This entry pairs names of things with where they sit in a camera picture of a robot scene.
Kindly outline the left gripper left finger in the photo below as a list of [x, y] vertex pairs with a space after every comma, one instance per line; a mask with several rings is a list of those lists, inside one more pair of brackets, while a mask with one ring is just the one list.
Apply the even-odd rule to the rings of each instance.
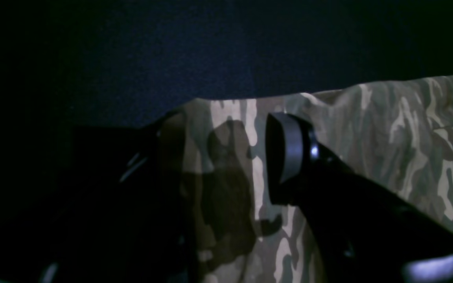
[[188, 283], [182, 114], [140, 129], [76, 127], [38, 283]]

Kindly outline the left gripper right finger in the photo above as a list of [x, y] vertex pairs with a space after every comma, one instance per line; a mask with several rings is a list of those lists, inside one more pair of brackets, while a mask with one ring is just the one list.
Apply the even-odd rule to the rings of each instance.
[[329, 283], [453, 283], [453, 233], [320, 144], [306, 120], [266, 122], [272, 204], [300, 208]]

